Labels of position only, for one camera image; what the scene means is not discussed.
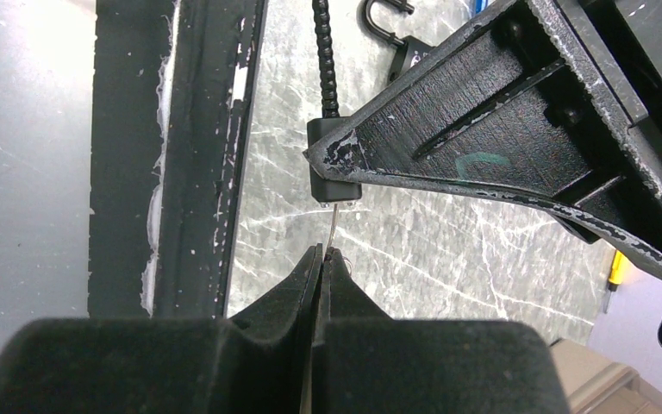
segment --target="black plastic bracket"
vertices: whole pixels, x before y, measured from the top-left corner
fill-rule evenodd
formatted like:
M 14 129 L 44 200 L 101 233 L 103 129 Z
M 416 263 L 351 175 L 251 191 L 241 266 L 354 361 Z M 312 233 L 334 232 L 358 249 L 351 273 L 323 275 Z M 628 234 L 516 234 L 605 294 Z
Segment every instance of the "black plastic bracket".
M 97 0 L 92 317 L 225 314 L 265 7 L 196 0 L 175 13 L 171 0 Z M 161 131 L 167 16 L 178 21 Z
M 308 123 L 309 147 L 317 143 L 324 135 L 340 126 L 346 120 L 340 118 L 316 118 Z M 322 179 L 317 172 L 310 168 L 311 196 L 319 203 L 338 203 L 361 199 L 361 185 L 344 181 Z
M 662 159 L 612 81 L 556 3 L 497 1 L 306 154 L 325 179 L 546 211 L 662 279 Z

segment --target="black connector housing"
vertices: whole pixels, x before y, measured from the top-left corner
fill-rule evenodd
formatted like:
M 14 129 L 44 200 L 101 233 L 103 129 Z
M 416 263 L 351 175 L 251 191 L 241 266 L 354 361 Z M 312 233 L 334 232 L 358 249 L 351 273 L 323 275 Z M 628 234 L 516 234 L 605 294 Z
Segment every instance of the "black connector housing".
M 433 51 L 433 47 L 413 36 L 404 39 L 404 45 L 397 48 L 392 60 L 389 82 L 392 83 L 404 75 L 412 66 L 420 63 L 420 60 Z
M 341 125 L 347 118 L 316 118 L 308 122 L 309 147 Z M 310 170 L 310 192 L 319 203 L 338 203 L 361 199 L 361 184 L 347 183 L 345 181 L 332 181 L 322 179 L 313 169 Z

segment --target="black cable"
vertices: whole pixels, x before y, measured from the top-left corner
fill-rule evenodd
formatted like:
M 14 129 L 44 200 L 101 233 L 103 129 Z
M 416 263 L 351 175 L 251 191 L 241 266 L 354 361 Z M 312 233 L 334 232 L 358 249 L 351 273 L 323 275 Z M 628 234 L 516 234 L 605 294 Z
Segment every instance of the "black cable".
M 339 117 L 339 97 L 336 93 L 336 71 L 331 40 L 328 0 L 312 0 L 315 22 L 315 44 L 318 46 L 318 70 L 321 75 L 321 104 L 324 118 Z

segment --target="padlock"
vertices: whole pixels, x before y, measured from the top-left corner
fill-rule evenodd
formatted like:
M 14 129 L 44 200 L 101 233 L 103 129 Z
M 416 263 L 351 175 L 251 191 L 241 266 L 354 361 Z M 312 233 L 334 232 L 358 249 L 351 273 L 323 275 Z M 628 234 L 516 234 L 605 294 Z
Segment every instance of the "padlock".
M 376 1 L 377 0 L 364 1 L 364 6 L 360 8 L 360 19 L 370 33 L 397 49 L 395 57 L 392 60 L 390 76 L 388 77 L 389 82 L 392 83 L 397 78 L 404 75 L 404 73 L 411 69 L 412 66 L 417 65 L 422 58 L 427 56 L 428 53 L 433 50 L 433 47 L 414 36 L 407 36 L 400 39 L 395 33 L 380 28 L 372 20 L 372 5 Z M 408 15 L 411 15 L 415 11 L 415 8 L 408 4 L 407 0 L 384 0 L 384 2 L 396 7 L 397 10 L 405 12 Z
M 390 83 L 412 69 L 412 66 L 420 63 L 420 60 L 428 56 L 430 51 L 433 50 L 432 46 L 413 36 L 407 36 L 403 41 L 404 45 L 397 48 L 395 58 L 392 60 L 389 77 Z

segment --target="green marking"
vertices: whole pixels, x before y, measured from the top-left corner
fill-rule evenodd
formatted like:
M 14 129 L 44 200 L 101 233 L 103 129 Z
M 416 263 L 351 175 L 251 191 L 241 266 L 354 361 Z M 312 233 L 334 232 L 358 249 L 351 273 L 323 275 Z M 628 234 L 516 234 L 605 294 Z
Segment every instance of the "green marking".
M 466 168 L 477 162 L 486 162 L 489 164 L 496 164 L 497 166 L 510 166 L 511 162 L 508 158 L 502 157 L 498 154 L 491 153 L 473 153 L 463 155 L 455 159 L 455 169 L 458 171 L 458 177 L 461 179 L 469 179 Z

